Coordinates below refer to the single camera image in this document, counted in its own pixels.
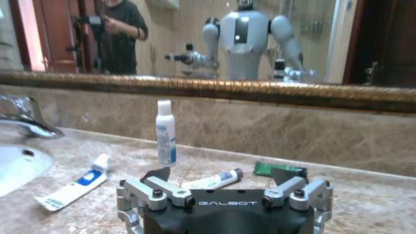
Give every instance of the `mirror frame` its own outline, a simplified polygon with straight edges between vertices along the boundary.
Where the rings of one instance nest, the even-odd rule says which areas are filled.
[[[416,113],[416,89],[155,76],[0,71],[0,84]]]

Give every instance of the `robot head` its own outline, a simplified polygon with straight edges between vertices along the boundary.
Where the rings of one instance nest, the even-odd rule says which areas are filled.
[[[254,9],[255,0],[236,0],[239,4],[239,11],[250,11]]]

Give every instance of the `marble countertop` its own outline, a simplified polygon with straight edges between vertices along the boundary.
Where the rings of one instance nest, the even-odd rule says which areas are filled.
[[[156,143],[62,130],[66,137],[46,140],[26,138],[15,128],[0,127],[0,143],[30,146],[54,159],[38,179],[0,197],[0,233],[127,233],[116,216],[116,186],[120,179],[140,178],[150,168],[158,168]],[[34,197],[76,180],[100,153],[111,155],[108,181],[62,211],[48,212]],[[416,230],[416,178],[187,146],[178,146],[178,158],[170,180],[179,184],[242,168],[244,178],[230,189],[274,186],[271,178],[252,175],[258,160],[307,167],[310,179],[324,177],[335,187],[327,234],[407,234]]]

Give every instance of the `white spray can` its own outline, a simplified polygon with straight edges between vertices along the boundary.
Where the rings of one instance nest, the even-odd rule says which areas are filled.
[[[171,100],[158,101],[156,136],[160,166],[174,166],[176,163],[176,141]]]

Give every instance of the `faucet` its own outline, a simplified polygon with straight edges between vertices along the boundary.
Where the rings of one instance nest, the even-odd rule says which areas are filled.
[[[0,95],[0,100],[12,102],[18,114],[0,114],[0,123],[20,126],[20,133],[30,137],[60,138],[64,133],[48,125],[42,116],[38,102],[32,97]]]

